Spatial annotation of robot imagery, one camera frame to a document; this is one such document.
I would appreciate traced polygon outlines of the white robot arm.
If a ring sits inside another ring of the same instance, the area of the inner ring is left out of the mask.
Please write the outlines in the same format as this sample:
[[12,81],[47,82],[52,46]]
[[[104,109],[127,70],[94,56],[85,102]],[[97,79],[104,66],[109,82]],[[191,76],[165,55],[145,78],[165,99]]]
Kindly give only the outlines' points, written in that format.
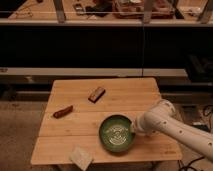
[[213,134],[174,119],[175,112],[170,101],[161,99],[143,114],[136,116],[131,124],[131,131],[136,134],[159,131],[213,162]]

